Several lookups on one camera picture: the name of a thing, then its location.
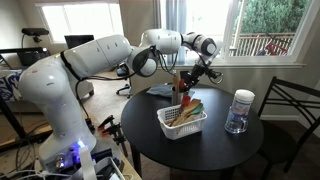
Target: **desk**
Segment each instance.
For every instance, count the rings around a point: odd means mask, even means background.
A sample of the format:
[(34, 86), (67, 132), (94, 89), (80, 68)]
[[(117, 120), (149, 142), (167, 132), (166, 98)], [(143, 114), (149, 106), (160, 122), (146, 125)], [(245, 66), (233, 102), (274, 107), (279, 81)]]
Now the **desk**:
[(202, 132), (177, 140), (167, 139), (160, 128), (157, 110), (168, 107), (170, 98), (149, 95), (148, 89), (133, 96), (123, 109), (121, 124), (131, 144), (134, 167), (141, 176), (140, 153), (165, 166), (185, 171), (224, 170), (231, 178), (234, 167), (251, 158), (263, 140), (263, 127), (251, 109), (249, 125), (242, 134), (224, 129), (233, 95), (209, 86), (192, 88), (208, 117)]

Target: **water bottle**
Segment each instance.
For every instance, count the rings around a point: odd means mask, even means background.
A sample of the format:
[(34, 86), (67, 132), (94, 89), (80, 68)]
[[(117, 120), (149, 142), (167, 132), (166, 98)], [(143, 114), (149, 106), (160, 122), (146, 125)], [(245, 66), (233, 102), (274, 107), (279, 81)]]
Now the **water bottle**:
[(229, 108), (225, 129), (231, 133), (242, 133), (248, 127), (248, 113), (254, 99), (254, 94), (245, 89), (239, 89), (234, 95)]

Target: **table leg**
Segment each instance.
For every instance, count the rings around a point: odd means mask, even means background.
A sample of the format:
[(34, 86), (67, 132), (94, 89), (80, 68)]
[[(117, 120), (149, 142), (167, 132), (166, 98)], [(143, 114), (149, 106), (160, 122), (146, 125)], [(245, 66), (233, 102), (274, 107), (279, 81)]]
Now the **table leg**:
[(220, 179), (221, 180), (232, 179), (233, 172), (234, 172), (234, 167), (222, 170)]
[(132, 144), (130, 144), (130, 148), (131, 148), (134, 169), (140, 175), (140, 177), (142, 177), (140, 152), (138, 152), (137, 149)]

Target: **balcony railing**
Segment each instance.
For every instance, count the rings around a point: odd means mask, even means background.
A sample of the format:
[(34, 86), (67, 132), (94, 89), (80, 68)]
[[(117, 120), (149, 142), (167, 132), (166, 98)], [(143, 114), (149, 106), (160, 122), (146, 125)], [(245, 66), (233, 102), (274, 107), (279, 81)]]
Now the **balcony railing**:
[[(270, 33), (275, 36), (273, 41), (276, 45), (282, 48), (289, 49), (295, 33)], [(261, 48), (264, 48), (271, 40), (269, 36), (264, 33), (255, 34), (240, 34), (238, 43), (230, 47), (230, 56), (256, 56)], [(281, 49), (274, 48), (276, 54), (281, 54)]]

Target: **beige wall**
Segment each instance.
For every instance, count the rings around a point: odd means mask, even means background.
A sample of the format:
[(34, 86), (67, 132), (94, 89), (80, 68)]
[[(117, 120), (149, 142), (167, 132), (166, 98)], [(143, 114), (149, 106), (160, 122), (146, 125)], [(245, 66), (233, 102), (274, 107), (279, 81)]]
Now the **beige wall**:
[[(27, 23), (16, 0), (0, 1), (0, 24), (0, 49), (21, 48), (23, 35), (21, 29), (26, 27)], [(24, 47), (35, 46), (32, 42), (31, 39), (25, 37)], [(16, 54), (2, 54), (2, 56), (10, 66), (21, 66)]]
[[(17, 0), (21, 6), (24, 17), (29, 27), (44, 27), (40, 14), (34, 3), (40, 2), (58, 2), (70, 0)], [(125, 36), (132, 45), (140, 43), (140, 36), (143, 31), (150, 28), (155, 28), (155, 9), (152, 0), (120, 0), (122, 21)], [(316, 21), (320, 22), (320, 14), (317, 15)], [(307, 42), (303, 48), (307, 49), (305, 54), (300, 54), (299, 58), (306, 63), (306, 67), (298, 69), (290, 68), (214, 68), (216, 71), (224, 73), (224, 80), (219, 85), (213, 85), (208, 78), (201, 77), (200, 83), (224, 89), (230, 93), (235, 90), (245, 88), (253, 91), (256, 94), (253, 108), (258, 109), (262, 101), (263, 95), (266, 92), (267, 86), (272, 76), (286, 79), (292, 82), (301, 83), (306, 86), (315, 87), (320, 79), (319, 74), (319, 45), (320, 36), (315, 36), (316, 32), (320, 31), (320, 23), (314, 23), (308, 33)], [(43, 43), (52, 52), (60, 52), (66, 48), (65, 44), (51, 44), (49, 39), (42, 38)], [(141, 78), (134, 76), (132, 78), (133, 92), (137, 93), (140, 90), (151, 86), (154, 83), (171, 82), (171, 77), (162, 70), (149, 78)], [(273, 109), (274, 114), (286, 115), (288, 112)]]

